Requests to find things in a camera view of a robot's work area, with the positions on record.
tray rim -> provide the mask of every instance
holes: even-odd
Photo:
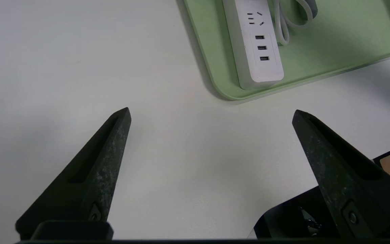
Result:
[[[326,72],[324,74],[311,76],[311,77],[308,77],[308,78],[305,78],[305,79],[299,79],[299,80],[297,80],[295,82],[290,82],[290,83],[287,83],[287,84],[284,84],[284,85],[279,85],[279,86],[274,87],[274,88],[262,89],[262,90],[260,90],[260,91],[258,91],[256,93],[254,93],[254,94],[249,94],[249,95],[241,96],[241,97],[240,96],[232,96],[232,95],[229,95],[229,94],[223,92],[221,90],[221,88],[217,85],[217,82],[215,81],[215,79],[213,79],[213,77],[212,77],[212,73],[211,73],[211,70],[210,70],[210,66],[208,65],[208,62],[206,60],[206,55],[204,53],[204,49],[201,48],[201,45],[200,45],[201,42],[200,42],[200,39],[199,39],[199,34],[198,34],[198,31],[197,31],[197,28],[195,28],[195,25],[194,25],[194,22],[193,22],[192,12],[190,11],[190,7],[188,6],[188,2],[189,1],[194,1],[194,0],[184,0],[185,7],[187,9],[187,12],[188,12],[188,15],[189,15],[189,19],[191,21],[191,25],[192,25],[193,31],[195,33],[198,45],[200,46],[201,54],[202,54],[202,57],[203,57],[204,64],[205,64],[205,66],[207,68],[207,71],[209,73],[210,81],[212,82],[212,85],[215,88],[215,90],[221,96],[223,96],[226,99],[232,100],[232,101],[239,101],[239,100],[250,99],[250,98],[253,98],[253,97],[256,97],[256,96],[261,96],[261,95],[268,96],[268,95],[271,95],[271,94],[274,94],[274,93],[278,93],[278,92],[281,92],[281,91],[288,90],[290,88],[295,88],[295,87],[300,86],[300,85],[305,85],[305,84],[308,84],[308,83],[311,83],[311,82],[315,82],[315,81],[318,81],[318,80],[321,80],[321,79],[326,79],[326,78],[329,78],[329,77],[332,77],[332,76],[343,74],[343,73],[346,73],[348,71],[353,71],[355,69],[363,68],[363,67],[366,67],[366,66],[369,66],[369,65],[373,65],[375,63],[382,62],[382,61],[390,59],[390,53],[389,53],[389,54],[385,54],[383,56],[379,56],[375,60],[372,60],[372,61],[369,61],[369,62],[365,61],[365,62],[360,63],[360,64],[355,64],[355,65],[350,65],[350,66],[347,66],[347,67],[344,67],[344,68],[339,68],[339,69],[336,69],[336,70],[333,70],[333,71]]]

white cable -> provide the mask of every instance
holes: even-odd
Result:
[[[303,25],[297,25],[291,22],[290,19],[285,15],[283,8],[281,7],[280,0],[274,1],[274,12],[275,12],[275,27],[277,31],[277,36],[279,37],[279,42],[285,46],[290,41],[290,34],[288,33],[288,26],[293,29],[306,29],[312,22],[312,11],[311,7],[305,0],[296,0],[306,12],[308,20]]]

white tabletop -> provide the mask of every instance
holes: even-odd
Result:
[[[114,238],[246,238],[266,210],[317,185],[296,109],[370,159],[390,150],[390,60],[226,101],[182,10],[173,0],[0,1],[0,243],[18,240],[17,218],[124,107]]]

light green plastic tray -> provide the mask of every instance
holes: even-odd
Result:
[[[282,0],[297,20],[291,0]],[[240,88],[222,0],[186,0],[213,86],[231,100],[317,80],[390,57],[390,0],[317,0],[319,13],[310,28],[290,31],[280,46],[284,79],[255,90]]]

white power strip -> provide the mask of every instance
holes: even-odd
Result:
[[[223,0],[240,87],[269,86],[284,78],[267,0]]]

